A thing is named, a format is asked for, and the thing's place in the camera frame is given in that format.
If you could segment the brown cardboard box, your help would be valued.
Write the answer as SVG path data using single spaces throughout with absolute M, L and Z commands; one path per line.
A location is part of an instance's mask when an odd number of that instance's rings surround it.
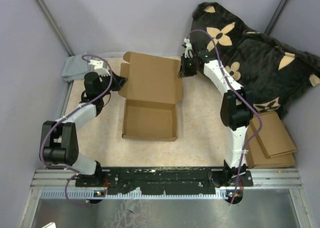
M 127 78 L 119 91 L 125 98 L 124 139 L 175 141 L 178 137 L 176 104 L 182 100 L 181 62 L 136 52 L 126 52 L 120 76 Z

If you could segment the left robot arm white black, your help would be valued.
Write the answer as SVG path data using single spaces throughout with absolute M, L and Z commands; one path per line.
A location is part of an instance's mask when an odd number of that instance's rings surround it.
M 79 151 L 77 132 L 97 117 L 105 106 L 104 96 L 122 89 L 128 78 L 114 72 L 99 75 L 89 72 L 84 76 L 84 91 L 78 106 L 68 115 L 42 125 L 39 158 L 50 168 L 63 168 L 86 175 L 92 186 L 99 186 L 104 174 L 97 170 L 99 163 Z

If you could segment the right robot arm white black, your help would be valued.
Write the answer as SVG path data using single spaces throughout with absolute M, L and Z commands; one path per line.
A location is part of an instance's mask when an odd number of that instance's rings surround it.
M 220 119 L 228 129 L 228 149 L 225 164 L 230 168 L 223 173 L 223 181 L 234 186 L 240 181 L 241 175 L 234 167 L 243 165 L 243 145 L 245 136 L 253 118 L 252 92 L 246 91 L 222 65 L 218 58 L 207 50 L 204 42 L 191 43 L 185 38 L 185 48 L 180 58 L 179 78 L 192 77 L 202 73 L 209 78 L 222 95 Z

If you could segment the grey folded cloth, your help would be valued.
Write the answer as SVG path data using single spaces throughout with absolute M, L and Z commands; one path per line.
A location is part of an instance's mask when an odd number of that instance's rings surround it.
M 83 80 L 85 74 L 94 70 L 91 65 L 89 65 L 85 60 L 82 59 L 83 55 L 87 55 L 87 53 L 82 53 L 67 58 L 61 75 L 62 79 L 65 82 Z

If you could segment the black plush flower pillow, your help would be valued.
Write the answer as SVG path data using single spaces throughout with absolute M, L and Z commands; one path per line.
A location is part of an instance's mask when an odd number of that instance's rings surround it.
M 199 4 L 192 14 L 192 43 L 205 44 L 227 72 L 253 91 L 258 112 L 283 118 L 289 105 L 320 84 L 320 58 L 247 26 L 219 3 Z

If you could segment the stack of flat cardboard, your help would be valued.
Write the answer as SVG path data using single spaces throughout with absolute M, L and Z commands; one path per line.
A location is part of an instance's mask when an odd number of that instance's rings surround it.
M 249 141 L 245 155 L 250 169 L 289 168 L 296 164 L 297 148 L 276 112 L 259 114 L 262 129 Z

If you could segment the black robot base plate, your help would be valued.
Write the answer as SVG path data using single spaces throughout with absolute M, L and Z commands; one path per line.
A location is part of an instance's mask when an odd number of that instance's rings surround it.
M 143 195 L 215 194 L 222 186 L 252 186 L 246 168 L 222 166 L 101 167 L 94 175 L 80 174 L 76 187 L 102 187 L 110 195 L 127 194 L 137 188 Z

